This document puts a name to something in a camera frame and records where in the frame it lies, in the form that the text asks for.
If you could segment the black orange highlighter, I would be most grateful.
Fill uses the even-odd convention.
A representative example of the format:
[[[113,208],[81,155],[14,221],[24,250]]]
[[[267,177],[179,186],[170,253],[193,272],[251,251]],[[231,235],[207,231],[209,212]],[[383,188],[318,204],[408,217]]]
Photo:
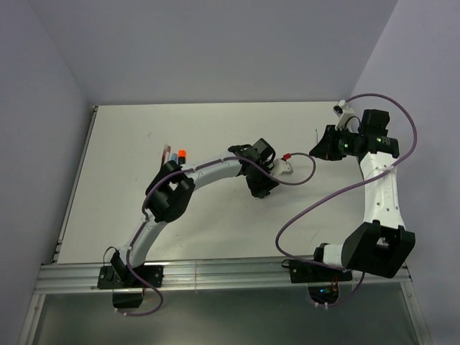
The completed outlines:
[[[178,164],[184,165],[186,163],[187,152],[184,149],[178,151]]]

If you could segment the red pen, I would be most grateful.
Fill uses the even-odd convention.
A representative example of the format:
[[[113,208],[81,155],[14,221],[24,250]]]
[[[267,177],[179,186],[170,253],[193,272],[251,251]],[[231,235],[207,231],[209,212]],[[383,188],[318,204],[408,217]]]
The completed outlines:
[[[162,151],[161,166],[167,163],[170,160],[170,150],[171,146],[166,144]]]

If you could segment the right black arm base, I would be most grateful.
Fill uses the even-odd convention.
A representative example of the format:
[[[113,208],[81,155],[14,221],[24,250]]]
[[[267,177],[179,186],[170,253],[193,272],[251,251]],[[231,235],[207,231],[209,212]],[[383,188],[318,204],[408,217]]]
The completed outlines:
[[[353,279],[350,271],[342,272],[294,259],[284,259],[281,267],[289,271],[292,284],[307,285],[309,297],[316,308],[328,308],[337,303],[341,294],[339,283]]]

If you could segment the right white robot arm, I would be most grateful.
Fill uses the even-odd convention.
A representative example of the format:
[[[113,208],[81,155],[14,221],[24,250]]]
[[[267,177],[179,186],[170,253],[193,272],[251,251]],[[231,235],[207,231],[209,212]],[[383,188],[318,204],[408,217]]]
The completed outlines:
[[[349,122],[355,111],[345,103],[334,106],[339,120],[328,125],[322,139],[310,151],[314,158],[339,161],[356,157],[364,186],[364,218],[343,244],[321,244],[315,250],[311,272],[327,280],[336,268],[357,270],[392,278],[415,246],[415,235],[407,231],[397,196],[398,141],[387,135],[388,112],[367,109],[356,132]]]

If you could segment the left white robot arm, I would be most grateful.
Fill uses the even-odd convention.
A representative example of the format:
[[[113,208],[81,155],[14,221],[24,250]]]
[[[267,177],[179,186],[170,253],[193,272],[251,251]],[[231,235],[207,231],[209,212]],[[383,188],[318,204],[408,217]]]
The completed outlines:
[[[264,140],[236,145],[208,162],[181,165],[166,162],[150,183],[142,204],[144,220],[132,238],[116,249],[111,266],[104,270],[107,279],[123,288],[139,281],[140,267],[147,253],[169,224],[186,211],[192,194],[198,189],[225,178],[244,176],[255,198],[264,198],[279,185],[277,178],[289,165],[275,157],[274,149]]]

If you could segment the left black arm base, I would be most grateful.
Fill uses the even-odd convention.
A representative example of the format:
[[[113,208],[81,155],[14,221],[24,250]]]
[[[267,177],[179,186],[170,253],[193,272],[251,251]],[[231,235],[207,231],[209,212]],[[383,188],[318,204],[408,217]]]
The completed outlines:
[[[162,286],[163,270],[162,265],[146,264],[129,269],[128,265],[123,263],[120,251],[116,249],[110,262],[103,263],[100,268],[96,288],[113,290],[112,305],[118,312],[126,313],[128,316],[149,315],[159,310],[164,303],[164,296],[158,290]],[[147,289],[154,291],[159,297],[158,306],[146,312],[132,312],[144,301]]]

